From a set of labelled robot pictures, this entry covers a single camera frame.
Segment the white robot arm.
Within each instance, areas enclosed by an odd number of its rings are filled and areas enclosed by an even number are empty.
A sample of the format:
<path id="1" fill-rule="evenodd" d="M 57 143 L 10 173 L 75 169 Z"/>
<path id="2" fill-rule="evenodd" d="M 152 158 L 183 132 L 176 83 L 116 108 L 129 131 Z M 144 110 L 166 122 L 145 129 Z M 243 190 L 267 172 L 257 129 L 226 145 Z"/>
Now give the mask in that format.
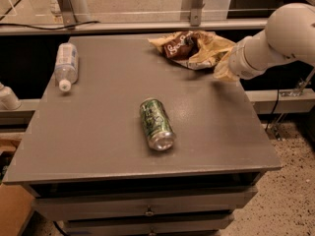
<path id="1" fill-rule="evenodd" d="M 315 66 L 315 7 L 292 3 L 279 7 L 265 28 L 238 41 L 214 69 L 223 81 L 251 80 L 268 69 L 301 61 Z"/>

